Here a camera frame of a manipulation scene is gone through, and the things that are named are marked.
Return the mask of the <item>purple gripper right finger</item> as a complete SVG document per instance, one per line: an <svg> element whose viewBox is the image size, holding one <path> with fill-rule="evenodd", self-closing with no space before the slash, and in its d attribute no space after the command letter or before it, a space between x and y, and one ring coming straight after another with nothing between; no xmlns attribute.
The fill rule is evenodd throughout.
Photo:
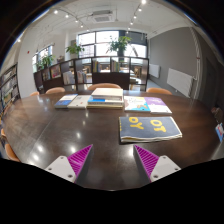
<svg viewBox="0 0 224 224"><path fill-rule="evenodd" d="M180 170L168 156L157 156L138 145L133 146L133 155L143 183L152 183Z"/></svg>

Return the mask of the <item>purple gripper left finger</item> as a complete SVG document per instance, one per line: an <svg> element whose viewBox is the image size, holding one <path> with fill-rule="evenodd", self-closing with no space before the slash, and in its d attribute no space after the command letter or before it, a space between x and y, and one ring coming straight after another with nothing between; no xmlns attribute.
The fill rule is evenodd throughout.
<svg viewBox="0 0 224 224"><path fill-rule="evenodd" d="M87 171L93 145L86 146L70 156L59 156L45 170L69 182L78 183Z"/></svg>

